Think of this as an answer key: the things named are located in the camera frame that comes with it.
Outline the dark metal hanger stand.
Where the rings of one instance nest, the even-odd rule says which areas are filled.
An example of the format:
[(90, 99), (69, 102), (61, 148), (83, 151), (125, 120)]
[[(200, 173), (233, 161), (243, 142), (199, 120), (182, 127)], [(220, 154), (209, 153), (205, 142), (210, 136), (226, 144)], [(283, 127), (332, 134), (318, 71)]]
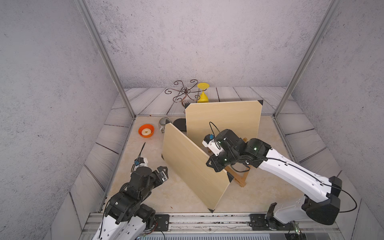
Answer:
[(197, 102), (200, 100), (200, 89), (198, 88), (199, 81), (196, 79), (190, 80), (192, 86), (186, 87), (184, 82), (177, 80), (174, 82), (174, 88), (167, 88), (165, 90), (166, 95), (176, 94), (173, 97), (174, 103), (180, 103), (183, 107), (183, 113), (185, 113), (186, 107), (192, 102)]

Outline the metal frame post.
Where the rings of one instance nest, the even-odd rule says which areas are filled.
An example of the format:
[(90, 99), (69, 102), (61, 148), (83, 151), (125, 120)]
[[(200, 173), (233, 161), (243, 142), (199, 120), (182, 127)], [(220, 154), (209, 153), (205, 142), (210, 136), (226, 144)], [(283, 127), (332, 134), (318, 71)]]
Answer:
[(96, 44), (96, 47), (102, 57), (102, 60), (104, 62), (104, 64), (106, 65), (107, 67), (107, 70), (112, 78), (112, 81), (114, 83), (114, 85), (116, 86), (117, 88), (117, 91), (125, 105), (125, 107), (127, 108), (130, 116), (134, 119), (136, 117), (134, 111), (133, 111), (133, 108), (128, 100), (128, 97), (126, 95), (126, 92), (122, 86), (122, 83), (119, 79), (119, 76), (115, 70), (115, 67), (113, 66), (113, 63), (111, 61), (111, 58), (107, 52), (107, 49), (103, 43), (103, 40), (99, 34), (99, 31), (97, 29), (97, 26), (92, 18), (92, 15), (90, 13), (90, 10), (87, 6), (87, 3), (86, 1), (84, 0), (75, 0), (75, 3), (83, 17), (83, 20), (91, 34), (91, 37), (94, 41), (94, 43)]
[(275, 119), (278, 118), (279, 114), (282, 112), (284, 106), (286, 105), (290, 95), (292, 94), (293, 90), (295, 89), (296, 85), (298, 84), (299, 80), (301, 79), (306, 67), (308, 66), (312, 56), (314, 55), (317, 46), (321, 42), (323, 36), (326, 34), (328, 27), (330, 26), (332, 19), (337, 14), (340, 5), (342, 1), (341, 0), (332, 0), (330, 2), (330, 5), (322, 19), (322, 21), (319, 24), (319, 27), (317, 28), (312, 40), (310, 41), (310, 44), (299, 63), (292, 79), (290, 80), (285, 93), (283, 94), (283, 97), (278, 104), (273, 116)]

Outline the wooden easel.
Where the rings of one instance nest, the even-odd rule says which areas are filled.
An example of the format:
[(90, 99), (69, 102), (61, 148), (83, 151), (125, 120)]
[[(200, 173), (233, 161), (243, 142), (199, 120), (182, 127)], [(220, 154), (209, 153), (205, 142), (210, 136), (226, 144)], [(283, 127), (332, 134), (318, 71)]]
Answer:
[(233, 168), (232, 165), (228, 165), (224, 168), (224, 170), (227, 172), (230, 181), (234, 180), (240, 187), (246, 186), (246, 179), (249, 174), (249, 166), (247, 166), (247, 170), (244, 171), (237, 171)]

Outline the left metal frame post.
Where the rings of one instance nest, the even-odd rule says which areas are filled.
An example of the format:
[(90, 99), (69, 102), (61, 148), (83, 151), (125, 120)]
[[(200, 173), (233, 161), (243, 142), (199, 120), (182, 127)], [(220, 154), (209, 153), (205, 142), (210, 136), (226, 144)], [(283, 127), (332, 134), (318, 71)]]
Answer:
[(134, 119), (136, 117), (134, 111), (133, 111), (133, 108), (128, 100), (128, 97), (126, 95), (126, 92), (122, 86), (122, 83), (119, 79), (119, 76), (115, 70), (115, 67), (113, 66), (113, 63), (111, 61), (111, 58), (107, 52), (107, 49), (103, 43), (103, 40), (99, 34), (99, 31), (97, 29), (97, 26), (92, 18), (92, 15), (90, 13), (90, 10), (87, 6), (87, 3), (86, 1), (84, 0), (75, 0), (75, 3), (83, 17), (83, 20), (91, 34), (91, 37), (94, 41), (94, 43), (96, 44), (96, 47), (102, 57), (102, 60), (104, 62), (104, 64), (106, 65), (107, 67), (107, 70), (112, 78), (112, 81), (114, 83), (114, 85), (116, 86), (117, 88), (117, 91), (125, 105), (125, 107), (127, 108), (130, 116)]

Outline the striped ceramic mug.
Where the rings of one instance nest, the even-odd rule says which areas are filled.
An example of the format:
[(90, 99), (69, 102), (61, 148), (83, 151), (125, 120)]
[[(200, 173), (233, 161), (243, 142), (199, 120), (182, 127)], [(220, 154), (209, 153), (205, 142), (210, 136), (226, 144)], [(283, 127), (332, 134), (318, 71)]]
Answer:
[(161, 118), (159, 120), (159, 130), (161, 133), (165, 132), (165, 127), (166, 127), (166, 124), (168, 123), (172, 123), (172, 121), (167, 117)]

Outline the yellow plastic wine glass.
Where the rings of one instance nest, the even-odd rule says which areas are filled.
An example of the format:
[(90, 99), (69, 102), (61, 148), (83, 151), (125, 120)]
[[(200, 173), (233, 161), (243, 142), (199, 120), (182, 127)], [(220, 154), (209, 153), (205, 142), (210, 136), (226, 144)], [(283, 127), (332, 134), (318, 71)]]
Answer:
[(201, 90), (200, 97), (198, 99), (198, 103), (208, 103), (209, 98), (207, 97), (205, 91), (210, 87), (208, 83), (199, 83), (198, 88)]

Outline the light wooden board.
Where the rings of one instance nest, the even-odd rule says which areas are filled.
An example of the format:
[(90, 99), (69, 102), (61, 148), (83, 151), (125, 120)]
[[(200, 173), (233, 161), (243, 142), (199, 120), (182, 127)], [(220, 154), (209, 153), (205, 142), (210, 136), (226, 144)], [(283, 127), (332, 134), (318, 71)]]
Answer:
[(204, 137), (215, 131), (232, 130), (247, 140), (258, 137), (264, 101), (217, 102), (190, 104), (186, 108), (187, 136), (200, 148)]
[(162, 157), (205, 206), (214, 212), (234, 179), (233, 175), (226, 170), (217, 173), (208, 167), (209, 155), (172, 123), (165, 126)]

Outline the right metal frame post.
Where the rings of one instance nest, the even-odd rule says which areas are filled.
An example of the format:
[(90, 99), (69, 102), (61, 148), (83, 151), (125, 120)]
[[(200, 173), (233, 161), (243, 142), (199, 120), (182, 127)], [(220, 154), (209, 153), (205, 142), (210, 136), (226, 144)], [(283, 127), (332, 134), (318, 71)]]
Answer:
[(328, 27), (330, 26), (332, 19), (337, 14), (340, 5), (342, 1), (341, 0), (332, 0), (330, 2), (330, 5), (322, 19), (322, 21), (319, 24), (319, 27), (317, 28), (312, 40), (310, 41), (310, 44), (299, 63), (292, 79), (290, 80), (285, 93), (283, 94), (283, 97), (278, 104), (273, 116), (275, 119), (278, 118), (279, 114), (282, 112), (284, 106), (286, 105), (290, 95), (292, 94), (293, 90), (295, 89), (296, 85), (298, 84), (299, 80), (301, 79), (306, 67), (308, 66), (312, 56), (314, 55), (317, 46), (321, 42), (323, 36), (326, 34)]

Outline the orange plastic bowl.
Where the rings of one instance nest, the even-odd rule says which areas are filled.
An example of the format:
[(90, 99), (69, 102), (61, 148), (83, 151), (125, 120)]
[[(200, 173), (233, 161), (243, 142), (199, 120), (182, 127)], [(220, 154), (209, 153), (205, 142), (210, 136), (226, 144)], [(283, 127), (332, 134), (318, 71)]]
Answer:
[(155, 128), (151, 124), (145, 124), (140, 126), (138, 133), (143, 138), (150, 138), (155, 132)]

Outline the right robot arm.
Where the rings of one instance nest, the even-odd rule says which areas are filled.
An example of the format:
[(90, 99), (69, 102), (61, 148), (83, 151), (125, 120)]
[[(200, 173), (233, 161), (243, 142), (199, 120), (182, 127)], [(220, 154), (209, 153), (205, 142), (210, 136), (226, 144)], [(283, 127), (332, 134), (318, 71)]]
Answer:
[(308, 171), (262, 140), (245, 142), (232, 130), (226, 129), (217, 136), (206, 135), (202, 144), (213, 152), (207, 166), (217, 173), (240, 163), (274, 174), (303, 192), (304, 195), (295, 201), (270, 205), (265, 224), (271, 230), (307, 218), (330, 226), (340, 213), (341, 179), (335, 176), (326, 178)]

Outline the white toy donut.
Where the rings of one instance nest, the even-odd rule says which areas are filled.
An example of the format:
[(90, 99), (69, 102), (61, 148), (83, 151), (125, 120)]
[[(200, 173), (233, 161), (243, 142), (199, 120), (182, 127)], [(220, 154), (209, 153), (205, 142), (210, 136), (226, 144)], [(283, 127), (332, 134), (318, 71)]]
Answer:
[(145, 128), (142, 130), (141, 134), (142, 134), (142, 136), (149, 136), (152, 134), (152, 130), (149, 128)]

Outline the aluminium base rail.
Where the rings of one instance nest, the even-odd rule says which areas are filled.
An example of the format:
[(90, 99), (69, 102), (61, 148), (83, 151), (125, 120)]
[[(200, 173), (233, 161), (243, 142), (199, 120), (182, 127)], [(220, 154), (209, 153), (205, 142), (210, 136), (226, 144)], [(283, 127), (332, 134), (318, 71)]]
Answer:
[(261, 214), (162, 213), (158, 228), (141, 240), (342, 240), (337, 224), (297, 221), (280, 230), (260, 230)]

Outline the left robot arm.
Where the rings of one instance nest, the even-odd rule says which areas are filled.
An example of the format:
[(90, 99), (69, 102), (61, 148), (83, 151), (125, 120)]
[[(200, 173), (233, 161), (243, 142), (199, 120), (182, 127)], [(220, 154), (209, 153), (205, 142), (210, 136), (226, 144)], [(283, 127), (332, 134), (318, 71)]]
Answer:
[(135, 240), (153, 232), (158, 225), (156, 211), (143, 202), (168, 178), (167, 167), (160, 166), (154, 171), (144, 166), (136, 168), (130, 181), (108, 201), (93, 239)]

